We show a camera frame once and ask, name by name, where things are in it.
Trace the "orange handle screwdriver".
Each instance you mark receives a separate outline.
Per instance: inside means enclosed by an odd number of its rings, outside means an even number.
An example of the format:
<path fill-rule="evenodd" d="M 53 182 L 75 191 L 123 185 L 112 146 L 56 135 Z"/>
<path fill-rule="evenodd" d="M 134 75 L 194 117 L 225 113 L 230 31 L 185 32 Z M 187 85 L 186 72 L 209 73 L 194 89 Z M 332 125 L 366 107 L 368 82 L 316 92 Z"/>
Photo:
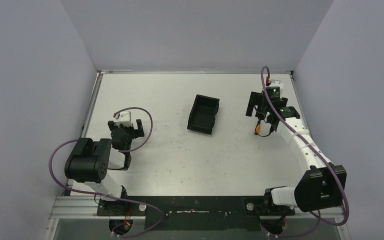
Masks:
<path fill-rule="evenodd" d="M 261 129 L 261 122 L 264 121 L 264 115 L 262 113 L 256 113 L 255 116 L 258 118 L 258 121 L 254 129 L 254 135 L 262 136 L 260 135 L 260 129 Z"/>

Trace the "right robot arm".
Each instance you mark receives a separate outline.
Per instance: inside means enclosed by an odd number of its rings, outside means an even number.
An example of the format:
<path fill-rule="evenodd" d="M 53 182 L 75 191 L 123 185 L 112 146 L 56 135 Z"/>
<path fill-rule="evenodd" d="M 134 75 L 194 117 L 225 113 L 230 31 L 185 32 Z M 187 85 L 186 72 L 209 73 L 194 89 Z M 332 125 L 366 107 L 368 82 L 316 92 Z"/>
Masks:
<path fill-rule="evenodd" d="M 295 207 L 303 212 L 340 206 L 343 201 L 347 172 L 334 165 L 316 146 L 310 131 L 287 98 L 281 97 L 279 86 L 263 92 L 251 92 L 246 116 L 255 116 L 258 129 L 261 123 L 270 125 L 269 133 L 277 132 L 286 142 L 299 164 L 303 176 L 296 186 L 280 186 L 265 190 L 262 210 L 276 213 L 281 207 Z"/>

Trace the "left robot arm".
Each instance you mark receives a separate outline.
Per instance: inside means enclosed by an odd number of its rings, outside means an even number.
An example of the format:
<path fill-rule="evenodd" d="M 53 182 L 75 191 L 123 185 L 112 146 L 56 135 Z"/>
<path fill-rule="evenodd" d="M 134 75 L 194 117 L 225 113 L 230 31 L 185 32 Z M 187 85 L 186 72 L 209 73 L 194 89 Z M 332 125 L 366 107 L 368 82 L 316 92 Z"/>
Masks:
<path fill-rule="evenodd" d="M 127 191 L 108 173 L 109 170 L 126 171 L 131 164 L 131 144 L 136 138 L 144 136 L 142 121 L 136 124 L 129 120 L 109 121 L 110 138 L 93 141 L 80 138 L 69 155 L 64 173 L 68 179 L 75 180 L 100 193 L 99 209 L 108 214 L 124 216 L 133 211 L 128 202 Z"/>

